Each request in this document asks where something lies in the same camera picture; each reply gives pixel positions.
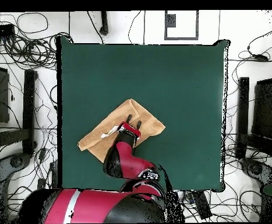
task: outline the white floor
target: white floor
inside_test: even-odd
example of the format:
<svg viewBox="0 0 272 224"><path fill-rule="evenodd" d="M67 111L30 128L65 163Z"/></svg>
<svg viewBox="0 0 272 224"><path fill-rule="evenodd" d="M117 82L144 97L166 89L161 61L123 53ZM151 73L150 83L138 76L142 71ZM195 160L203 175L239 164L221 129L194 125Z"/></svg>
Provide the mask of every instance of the white floor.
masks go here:
<svg viewBox="0 0 272 224"><path fill-rule="evenodd" d="M186 12L183 11L169 11L169 13L176 13L176 18L182 20L183 15ZM0 13L0 21L15 23L15 19L22 13ZM27 34L31 39L39 39L42 37L51 36L59 32L70 33L75 43L100 43L101 39L94 30L91 21L87 15L87 12L42 12L42 14L48 19L48 29L40 33ZM100 12L90 12L93 22L97 30L101 27L101 15ZM236 89L236 83L232 79L232 73L240 58L238 54L241 51L245 51L249 42L262 34L265 34L272 30L272 10L271 11L260 11L260 10L201 10L199 12L199 39L197 41L190 40L164 40L164 10L163 11L127 11L127 12L108 12L108 24L109 34L103 36L104 43L113 44L129 44L130 40L134 44L203 44L211 45L218 39L228 39L231 41L229 47L229 79L228 79L228 93L232 93ZM25 32L37 32L46 28L46 21L43 16L38 14L24 15L19 19L19 27ZM272 35L260 38L252 43L250 50L254 54L260 54L272 47ZM272 60L272 49L267 51L270 54ZM242 58L249 56L248 52L240 54ZM9 105L16 114L20 126L22 126L22 111L23 111L23 94L20 88L23 87L24 71L15 64L7 65L6 62L13 62L11 58L0 53L0 67L9 70L10 76L10 89L15 97L14 101L10 101ZM50 156L41 165L41 171L46 177L46 171L48 171L49 163L58 158L57 150L54 148L56 144L56 111L53 108L54 104L50 100L48 94L52 87L56 85L56 72L54 70L39 68L36 69L39 75L39 80L36 81L36 107L42 106L39 111L36 111L37 122L35 123L35 140L38 143L36 151L41 146L47 149L51 149ZM256 82L263 79L272 78L272 62L254 62L247 61L237 69L237 76L250 77L250 99L254 99L253 88ZM237 80L236 73L233 73L233 78ZM56 101L56 88L52 91L52 99ZM228 97L227 108L236 106L237 103L237 92L233 93ZM250 116L252 120L252 108L253 101L250 102ZM227 116L227 133L236 133L236 107L228 110ZM252 121L249 123L249 131L252 126ZM10 113L10 121L5 124L0 124L0 132L6 130L12 130L17 128L17 122ZM226 146L231 144L232 141L227 138ZM2 150L0 158L6 155L20 152L22 148L21 143L13 144ZM232 157L227 157L227 162L234 160ZM271 165L271 160L268 159L267 164ZM37 188L37 179L42 177L40 171L38 175L35 173L34 159L28 168L14 174L13 181L10 182L9 193L15 192L20 186L29 186L29 189L35 190ZM219 222L234 221L234 222L246 222L247 220L243 217L239 207L239 201L236 200L241 193L247 190L254 190L259 192L259 186L257 182L248 176L244 175L240 169L236 167L240 165L237 162L227 164L225 167L224 181L226 182L226 189L221 193L206 192L208 197L211 211L213 214L221 217L212 216L207 220L201 220L194 209L189 209L192 213L197 216L196 219L188 209L185 209L185 215L188 216L187 222ZM12 204L11 208L19 209L17 204L20 204L23 199L29 195L28 190L21 188L17 192L18 194L12 197L10 201ZM259 217L251 209L251 205L255 205L260 210L261 198L252 192L247 192L242 196L242 202L249 205L249 212L247 207L243 209L246 217L251 222L257 222Z"/></svg>

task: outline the black connector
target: black connector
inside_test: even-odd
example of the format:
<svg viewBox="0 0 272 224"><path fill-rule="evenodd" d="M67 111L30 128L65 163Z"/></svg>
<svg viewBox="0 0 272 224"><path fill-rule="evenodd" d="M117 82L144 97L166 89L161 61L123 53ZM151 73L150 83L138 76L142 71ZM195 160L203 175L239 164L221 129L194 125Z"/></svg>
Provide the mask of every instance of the black connector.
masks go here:
<svg viewBox="0 0 272 224"><path fill-rule="evenodd" d="M268 62L268 58L262 54L254 55L254 59L260 61L260 62Z"/></svg>
<svg viewBox="0 0 272 224"><path fill-rule="evenodd" d="M40 150L40 155L39 155L39 160L40 160L40 163L42 163L45 159L45 156L47 154L47 150L46 149L41 149Z"/></svg>
<svg viewBox="0 0 272 224"><path fill-rule="evenodd" d="M44 178L39 178L38 181L37 181L37 189L40 190L40 189L45 189L45 179Z"/></svg>
<svg viewBox="0 0 272 224"><path fill-rule="evenodd" d="M8 38L15 35L15 26L13 24L0 25L0 38Z"/></svg>
<svg viewBox="0 0 272 224"><path fill-rule="evenodd" d="M213 214L211 213L204 191L192 191L192 195L200 218L204 220L211 217Z"/></svg>

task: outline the black stand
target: black stand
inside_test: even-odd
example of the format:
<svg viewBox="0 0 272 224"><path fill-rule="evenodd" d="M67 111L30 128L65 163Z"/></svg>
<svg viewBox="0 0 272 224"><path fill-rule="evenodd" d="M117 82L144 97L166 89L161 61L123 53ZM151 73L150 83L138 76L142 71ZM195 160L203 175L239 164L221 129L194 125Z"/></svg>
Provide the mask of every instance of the black stand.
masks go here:
<svg viewBox="0 0 272 224"><path fill-rule="evenodd" d="M101 11L101 23L100 33L106 36L109 33L107 11Z"/></svg>
<svg viewBox="0 0 272 224"><path fill-rule="evenodd" d="M34 84L37 72L25 71L23 96L23 128L16 131L0 132L0 147L22 141L23 153L33 155L34 141Z"/></svg>
<svg viewBox="0 0 272 224"><path fill-rule="evenodd" d="M272 79L258 82L255 88L252 134L248 134L248 113L249 78L239 78L235 157L245 158L247 146L272 156Z"/></svg>

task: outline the black cable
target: black cable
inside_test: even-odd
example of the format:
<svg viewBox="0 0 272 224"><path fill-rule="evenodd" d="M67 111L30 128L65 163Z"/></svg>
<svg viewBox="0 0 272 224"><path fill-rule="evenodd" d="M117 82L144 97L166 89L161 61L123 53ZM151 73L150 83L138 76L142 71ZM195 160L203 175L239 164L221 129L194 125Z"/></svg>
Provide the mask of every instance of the black cable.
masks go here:
<svg viewBox="0 0 272 224"><path fill-rule="evenodd" d="M130 33L130 30L132 29L134 20L135 20L135 19L137 18L137 16L141 13L141 11L142 11L142 10L140 10L139 13L133 18L132 24L130 25L130 28L129 28L129 33Z"/></svg>
<svg viewBox="0 0 272 224"><path fill-rule="evenodd" d="M48 26L47 18L41 13L34 12L34 13L25 13L23 15L35 15L35 14L43 16ZM10 37L4 40L0 39L0 48L3 47L4 51L6 51L6 53L11 57L11 59L13 59L13 62L21 69L23 68L20 67L19 64L26 65L26 66L29 66L30 64L34 68L44 67L48 69L54 68L53 70L56 70L56 67L55 67L56 66L56 50L52 46L52 44L54 43L56 45L56 38L58 36L63 36L67 38L70 43L73 43L73 40L70 37L70 35L65 32L61 32L53 36L31 39L31 38L28 38L26 35L28 32L23 31L19 27L19 18L18 20L16 20L14 16L13 18L15 20L15 24L11 22L0 21L1 24L9 23L14 25L15 28L18 29L18 32L17 34L14 35L14 37ZM47 29L47 26L45 29L35 31L32 33L42 32Z"/></svg>
<svg viewBox="0 0 272 224"><path fill-rule="evenodd" d="M272 31L269 31L268 33L266 33L266 34L264 34L264 35L261 35L261 36L259 36L259 37L257 37L257 38L254 38L250 43L249 43L249 45L248 45L248 47L247 47L247 50L248 50L248 52L249 52L249 54L250 55L252 55L252 56L256 56L255 54L252 54L251 52L250 52L250 45L255 41L255 40L257 40L257 39L259 39L259 38L262 38L262 37L264 37L264 36L268 36L269 34L272 34Z"/></svg>
<svg viewBox="0 0 272 224"><path fill-rule="evenodd" d="M57 104L57 102L55 102L53 99L52 99L52 91L53 91L53 89L55 89L57 87L57 85L55 85L54 87L52 87L52 89L51 89L51 91L50 91L50 100L53 102L53 103L55 103L55 104Z"/></svg>
<svg viewBox="0 0 272 224"><path fill-rule="evenodd" d="M21 188L25 188L25 190L28 190L28 191L30 191L30 192L32 193L32 190L31 190L31 189L29 189L29 188L26 187L26 186L21 185L14 193L8 194L8 195L10 195L10 197L8 197L8 200L10 200L14 195L22 194L25 190L22 191L22 192L20 192L20 193L17 193L17 191L18 191L19 189L21 189Z"/></svg>
<svg viewBox="0 0 272 224"><path fill-rule="evenodd" d="M196 216L194 215L194 213L192 211L190 211L190 209L185 205L185 204L181 204L184 208L186 208L190 214L194 217L194 219L196 220L197 223L199 223L199 221L197 220Z"/></svg>
<svg viewBox="0 0 272 224"><path fill-rule="evenodd" d="M90 21L91 21L91 23L92 23L92 26L94 27L96 33L97 33L98 36L101 38L101 44L104 44L104 40L103 40L103 38L101 37L101 34L97 31L96 26L94 25L94 23L93 23L93 21L92 21L92 18L91 18L90 14L89 14L89 11L87 11L87 14L88 14L88 16L89 16L89 19L90 19Z"/></svg>
<svg viewBox="0 0 272 224"><path fill-rule="evenodd" d="M3 148L1 148L1 149L0 149L0 153L1 153L1 151L2 151L4 148L6 148L7 146L9 146L9 145L5 145Z"/></svg>
<svg viewBox="0 0 272 224"><path fill-rule="evenodd" d="M14 111L11 109L11 107L9 107L8 105L6 105L6 104L5 104L4 102L2 102L2 101L0 101L0 103L1 103L2 105L6 106L10 111L12 111L13 115L15 116L17 125L19 126L20 130L22 130L22 128L21 128L21 126L20 126L20 124L19 124L19 121L17 120L17 117L16 117Z"/></svg>
<svg viewBox="0 0 272 224"><path fill-rule="evenodd" d="M243 212L243 208L242 208L242 201L241 201L241 198L242 198L242 196L243 196L245 193L255 193L255 194L257 194L260 198L262 198L262 196L261 196L258 192L253 191L253 190L244 191L244 192L239 196L239 206L240 206L240 209L241 209L241 213L242 213L242 215L244 216L244 218L245 218L248 222L250 222L250 220L245 216L245 214L244 214L244 212Z"/></svg>

